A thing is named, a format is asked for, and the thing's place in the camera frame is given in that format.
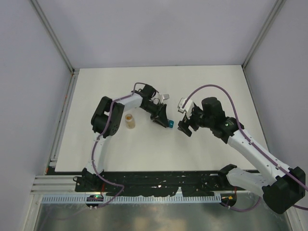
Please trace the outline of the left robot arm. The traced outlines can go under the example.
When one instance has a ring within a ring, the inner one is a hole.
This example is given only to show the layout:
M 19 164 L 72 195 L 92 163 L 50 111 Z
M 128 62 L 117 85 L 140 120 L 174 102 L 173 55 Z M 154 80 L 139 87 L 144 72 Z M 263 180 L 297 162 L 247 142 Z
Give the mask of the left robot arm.
M 167 118 L 167 105 L 165 100 L 168 94 L 161 94 L 151 85 L 142 83 L 143 88 L 137 90 L 135 83 L 133 90 L 126 96 L 111 99 L 107 96 L 101 98 L 90 124 L 95 139 L 87 165 L 82 170 L 80 185 L 86 185 L 91 191 L 99 191 L 103 180 L 103 155 L 111 137 L 120 127 L 123 113 L 135 108 L 141 108 L 150 114 L 150 120 L 164 127 L 172 128 L 173 121 Z

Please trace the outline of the clear pill bottle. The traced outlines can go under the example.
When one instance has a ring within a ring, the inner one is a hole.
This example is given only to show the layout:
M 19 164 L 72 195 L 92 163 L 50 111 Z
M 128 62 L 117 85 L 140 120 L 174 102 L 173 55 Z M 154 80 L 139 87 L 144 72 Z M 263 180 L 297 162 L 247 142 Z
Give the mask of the clear pill bottle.
M 127 128 L 129 128 L 129 129 L 135 128 L 135 125 L 136 125 L 135 119 L 134 119 L 132 114 L 126 114 L 125 115 L 125 123 L 126 123 Z

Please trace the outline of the blue pill box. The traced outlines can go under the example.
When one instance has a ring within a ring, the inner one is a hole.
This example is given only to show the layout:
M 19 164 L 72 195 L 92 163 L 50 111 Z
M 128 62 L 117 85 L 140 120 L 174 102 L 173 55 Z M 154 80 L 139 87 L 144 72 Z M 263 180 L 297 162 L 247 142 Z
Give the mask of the blue pill box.
M 174 121 L 173 120 L 168 120 L 168 127 L 173 128 L 174 126 Z

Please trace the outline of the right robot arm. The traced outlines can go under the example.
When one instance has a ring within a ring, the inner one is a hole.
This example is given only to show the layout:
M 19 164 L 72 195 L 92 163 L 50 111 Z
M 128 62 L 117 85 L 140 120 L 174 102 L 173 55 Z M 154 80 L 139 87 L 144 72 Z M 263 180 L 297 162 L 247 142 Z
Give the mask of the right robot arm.
M 284 213 L 305 197 L 305 172 L 299 167 L 290 168 L 263 147 L 258 147 L 242 124 L 225 115 L 217 98 L 203 99 L 202 107 L 182 98 L 178 111 L 184 114 L 178 123 L 180 131 L 191 136 L 199 128 L 210 129 L 215 137 L 237 150 L 259 171 L 256 175 L 229 164 L 220 170 L 220 188 L 228 190 L 236 186 L 250 191 L 261 197 L 277 214 Z

